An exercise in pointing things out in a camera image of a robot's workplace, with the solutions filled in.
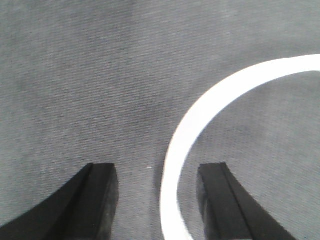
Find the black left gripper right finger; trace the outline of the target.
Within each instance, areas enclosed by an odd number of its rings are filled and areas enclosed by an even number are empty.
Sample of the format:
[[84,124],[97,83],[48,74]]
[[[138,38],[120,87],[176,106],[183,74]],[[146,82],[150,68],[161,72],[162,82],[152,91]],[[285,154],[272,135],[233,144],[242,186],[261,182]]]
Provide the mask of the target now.
[[201,164],[197,199],[207,240],[292,240],[238,182],[227,164]]

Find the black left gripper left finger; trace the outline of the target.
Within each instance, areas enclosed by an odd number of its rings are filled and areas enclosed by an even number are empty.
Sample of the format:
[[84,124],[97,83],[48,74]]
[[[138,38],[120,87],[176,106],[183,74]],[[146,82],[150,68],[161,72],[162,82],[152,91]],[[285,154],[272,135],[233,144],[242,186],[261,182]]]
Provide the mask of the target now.
[[47,199],[0,228],[2,240],[109,240],[118,204],[112,163],[89,163]]

